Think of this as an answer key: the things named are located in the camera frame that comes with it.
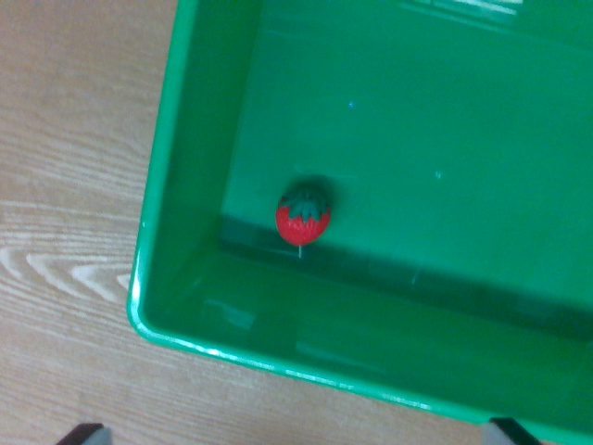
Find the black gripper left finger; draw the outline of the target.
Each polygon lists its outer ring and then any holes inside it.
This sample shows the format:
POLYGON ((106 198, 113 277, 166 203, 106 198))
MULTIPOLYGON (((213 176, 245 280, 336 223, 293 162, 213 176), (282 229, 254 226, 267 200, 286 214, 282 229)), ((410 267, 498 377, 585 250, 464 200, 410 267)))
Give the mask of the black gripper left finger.
POLYGON ((111 430, 100 423, 81 423, 75 426, 57 445, 111 445, 111 430))

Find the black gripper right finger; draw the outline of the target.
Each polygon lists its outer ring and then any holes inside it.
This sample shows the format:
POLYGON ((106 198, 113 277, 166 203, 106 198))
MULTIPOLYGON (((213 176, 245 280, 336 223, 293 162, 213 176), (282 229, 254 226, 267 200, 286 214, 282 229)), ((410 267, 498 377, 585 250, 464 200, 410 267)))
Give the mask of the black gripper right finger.
POLYGON ((493 417, 482 425, 482 445, 542 445, 516 420, 493 417))

